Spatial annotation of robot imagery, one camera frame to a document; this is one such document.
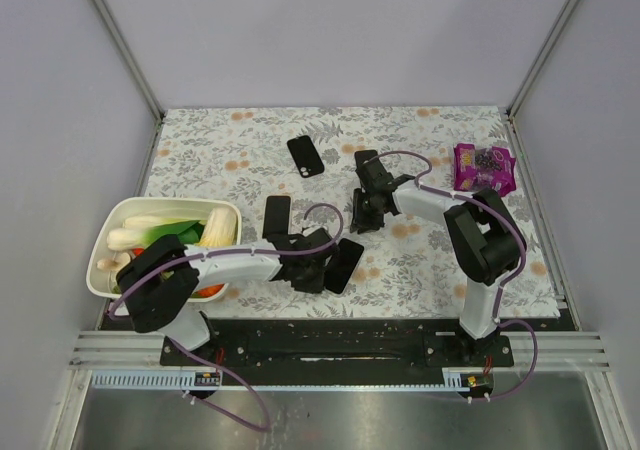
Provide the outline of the silver smartphone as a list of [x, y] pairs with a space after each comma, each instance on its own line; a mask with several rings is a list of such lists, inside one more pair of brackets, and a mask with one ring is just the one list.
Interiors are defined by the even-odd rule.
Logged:
[[353, 273], [356, 271], [364, 247], [350, 239], [343, 238], [337, 252], [331, 257], [324, 274], [324, 289], [340, 295], [344, 292]]

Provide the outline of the blue smartphone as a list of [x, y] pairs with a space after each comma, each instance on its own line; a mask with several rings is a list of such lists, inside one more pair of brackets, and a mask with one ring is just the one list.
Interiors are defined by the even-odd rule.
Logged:
[[291, 197], [270, 195], [266, 198], [262, 237], [288, 235], [290, 227]]

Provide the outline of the black phone case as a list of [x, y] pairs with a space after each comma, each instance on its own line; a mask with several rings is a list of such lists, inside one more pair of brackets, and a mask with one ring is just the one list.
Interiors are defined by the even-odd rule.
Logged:
[[314, 177], [324, 172], [324, 163], [308, 135], [288, 140], [287, 148], [302, 178]]

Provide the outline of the dark smartphone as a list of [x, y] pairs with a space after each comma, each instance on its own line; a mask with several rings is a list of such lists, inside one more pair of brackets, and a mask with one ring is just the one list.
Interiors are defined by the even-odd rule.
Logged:
[[359, 150], [354, 153], [356, 170], [368, 168], [372, 163], [376, 161], [378, 152], [376, 150]]

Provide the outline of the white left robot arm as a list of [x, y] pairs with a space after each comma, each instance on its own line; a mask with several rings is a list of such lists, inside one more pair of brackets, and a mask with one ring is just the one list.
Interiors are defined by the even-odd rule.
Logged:
[[336, 239], [322, 227], [218, 248], [167, 235], [117, 273], [118, 303], [126, 307], [135, 332], [158, 332], [193, 351], [213, 334], [205, 317], [187, 307], [195, 292], [237, 281], [284, 281], [299, 291], [320, 292], [337, 252]]

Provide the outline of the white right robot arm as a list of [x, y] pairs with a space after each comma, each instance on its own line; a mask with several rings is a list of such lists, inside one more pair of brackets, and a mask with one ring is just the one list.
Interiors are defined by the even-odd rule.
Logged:
[[355, 153], [360, 186], [353, 193], [352, 233], [384, 227], [387, 214], [411, 214], [446, 228], [458, 265], [467, 277], [459, 324], [481, 340], [498, 328], [504, 286], [522, 270], [526, 243], [497, 191], [472, 195], [419, 183], [417, 176], [393, 176], [374, 150]]

